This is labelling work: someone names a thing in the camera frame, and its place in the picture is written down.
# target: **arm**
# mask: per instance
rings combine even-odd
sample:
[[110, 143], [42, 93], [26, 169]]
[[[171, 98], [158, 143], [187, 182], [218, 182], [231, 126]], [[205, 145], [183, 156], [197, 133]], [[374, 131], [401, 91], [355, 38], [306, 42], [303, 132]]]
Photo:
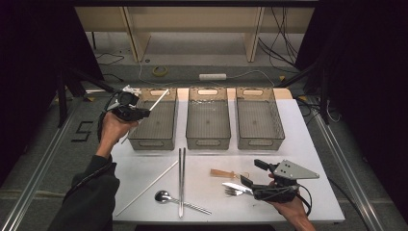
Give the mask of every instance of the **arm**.
[[106, 113], [103, 119], [103, 129], [101, 134], [101, 142], [96, 151], [96, 156], [101, 156], [109, 159], [112, 148], [120, 138], [126, 135], [132, 127], [138, 126], [135, 122], [125, 122], [120, 120], [112, 113]]
[[101, 142], [83, 173], [72, 180], [72, 188], [48, 230], [112, 230], [112, 212], [119, 180], [111, 151], [137, 122], [124, 122], [112, 113], [103, 119]]
[[296, 196], [293, 201], [287, 203], [268, 202], [281, 214], [297, 231], [315, 231], [315, 227], [309, 221], [302, 201]]

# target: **gray floor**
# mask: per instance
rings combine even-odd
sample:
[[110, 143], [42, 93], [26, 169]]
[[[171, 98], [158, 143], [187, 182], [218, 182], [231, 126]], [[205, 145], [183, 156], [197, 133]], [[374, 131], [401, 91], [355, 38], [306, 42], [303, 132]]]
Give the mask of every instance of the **gray floor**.
[[[149, 41], [146, 55], [140, 64], [133, 60], [126, 35], [119, 33], [96, 33], [95, 35], [97, 45], [95, 55], [110, 53], [124, 57], [123, 60], [114, 64], [109, 63], [120, 59], [119, 57], [104, 55], [98, 58], [102, 72], [111, 74], [105, 76], [106, 82], [115, 88], [123, 88], [127, 84], [141, 88], [163, 86], [164, 84], [174, 87], [191, 85], [266, 86], [270, 85], [270, 82], [263, 73], [275, 85], [280, 82], [280, 76], [287, 78], [293, 76], [292, 73], [272, 68], [268, 56], [263, 54], [260, 49], [257, 50], [255, 62], [248, 63], [244, 55], [242, 36], [237, 34], [155, 34]], [[272, 41], [273, 35], [262, 35], [262, 38], [265, 41]], [[302, 36], [292, 35], [291, 39], [293, 44], [298, 47]], [[282, 42], [277, 44], [276, 49], [281, 54], [286, 54]], [[274, 62], [273, 64], [290, 69], [284, 63]], [[159, 77], [151, 74], [152, 69], [158, 65], [168, 67], [169, 72], [166, 77], [159, 79]], [[200, 73], [226, 73], [228, 77], [233, 77], [254, 70], [256, 72], [223, 82], [203, 83], [198, 81], [198, 74]], [[123, 79], [124, 82], [119, 82], [115, 76]], [[293, 95], [299, 95], [302, 93], [303, 84], [304, 80], [299, 81], [291, 85], [289, 89]], [[87, 83], [84, 83], [84, 86], [89, 90], [95, 89], [94, 86]], [[61, 206], [62, 198], [69, 188], [72, 175], [82, 171], [87, 165], [97, 145], [97, 139], [94, 135], [95, 127], [90, 128], [93, 133], [87, 142], [72, 142], [72, 140], [84, 137], [84, 134], [76, 133], [79, 123], [85, 120], [95, 121], [108, 99], [107, 95], [103, 93], [94, 93], [89, 97], [92, 100], [90, 102], [78, 99], [68, 102], [70, 109], [76, 109], [74, 117], [64, 131], [64, 138], [58, 145], [59, 148], [41, 179], [37, 193], [27, 207], [27, 211], [24, 211], [25, 216], [19, 223], [18, 230], [46, 230], [50, 220]], [[308, 113], [307, 108], [300, 106], [300, 109], [303, 114]], [[58, 113], [58, 103], [51, 102], [42, 126], [38, 128], [27, 148], [27, 153], [21, 156], [0, 189], [1, 226], [6, 222], [7, 216], [12, 211], [21, 192], [30, 183], [41, 158], [47, 152], [48, 144], [59, 132], [57, 129]], [[317, 118], [313, 115], [305, 116], [305, 123], [307, 123], [327, 176], [333, 179], [347, 194], [351, 195], [334, 154], [318, 125]], [[334, 132], [352, 170], [361, 182], [363, 191], [373, 206], [383, 230], [408, 230], [406, 222], [378, 182], [370, 164], [364, 162], [347, 125], [340, 120], [339, 122], [332, 121], [329, 127]], [[366, 230], [349, 201], [336, 187], [333, 186], [332, 188], [344, 211], [345, 221], [339, 224], [317, 223], [315, 224], [316, 228], [318, 230]], [[287, 223], [273, 224], [273, 226], [276, 230], [293, 230]], [[115, 223], [115, 230], [134, 229], [135, 224]]]

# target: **power strip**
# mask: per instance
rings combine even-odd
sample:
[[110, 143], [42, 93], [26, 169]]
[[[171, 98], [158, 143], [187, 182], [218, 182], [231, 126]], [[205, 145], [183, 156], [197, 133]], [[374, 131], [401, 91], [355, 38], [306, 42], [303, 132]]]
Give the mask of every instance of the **power strip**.
[[215, 81], [215, 80], [226, 80], [226, 74], [200, 74], [200, 81]]

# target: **sleeve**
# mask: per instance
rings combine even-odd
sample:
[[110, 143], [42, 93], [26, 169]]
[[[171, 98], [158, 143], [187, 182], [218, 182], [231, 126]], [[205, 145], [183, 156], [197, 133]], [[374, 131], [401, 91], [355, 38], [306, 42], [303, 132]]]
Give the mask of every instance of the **sleeve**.
[[93, 156], [85, 172], [73, 178], [72, 188], [48, 230], [112, 230], [115, 194], [120, 183], [115, 167], [112, 158]]

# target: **metal rail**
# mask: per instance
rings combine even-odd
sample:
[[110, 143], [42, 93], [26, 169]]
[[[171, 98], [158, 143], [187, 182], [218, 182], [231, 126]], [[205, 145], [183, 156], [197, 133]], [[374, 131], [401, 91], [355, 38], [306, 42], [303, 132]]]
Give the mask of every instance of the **metal rail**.
[[335, 135], [333, 134], [329, 125], [326, 125], [320, 115], [316, 116], [320, 131], [324, 135], [324, 138], [327, 141], [327, 144], [330, 147], [330, 150], [336, 160], [336, 163], [344, 177], [345, 182], [347, 183], [351, 194], [355, 200], [357, 207], [359, 208], [360, 212], [363, 215], [363, 219], [365, 220], [368, 228], [370, 231], [379, 231], [384, 230], [384, 227], [381, 221], [378, 219], [378, 215], [376, 214], [374, 208], [372, 207], [369, 198], [367, 197], [366, 193], [364, 192], [360, 182], [358, 181], [353, 169], [351, 168], [350, 164], [346, 156], [344, 155], [342, 149], [340, 148], [339, 143], [336, 140]]
[[46, 174], [49, 166], [57, 153], [58, 148], [63, 140], [67, 128], [71, 124], [73, 115], [75, 114], [78, 106], [81, 104], [82, 98], [74, 99], [71, 108], [68, 111], [67, 119], [61, 128], [58, 128], [56, 134], [54, 135], [52, 141], [48, 145], [43, 157], [39, 161], [39, 164], [33, 173], [30, 181], [28, 182], [26, 188], [22, 192], [21, 196], [18, 198], [17, 202], [10, 211], [6, 222], [2, 227], [2, 231], [17, 230], [18, 225], [23, 220], [25, 213], [30, 206], [36, 191], [42, 182], [44, 175]]

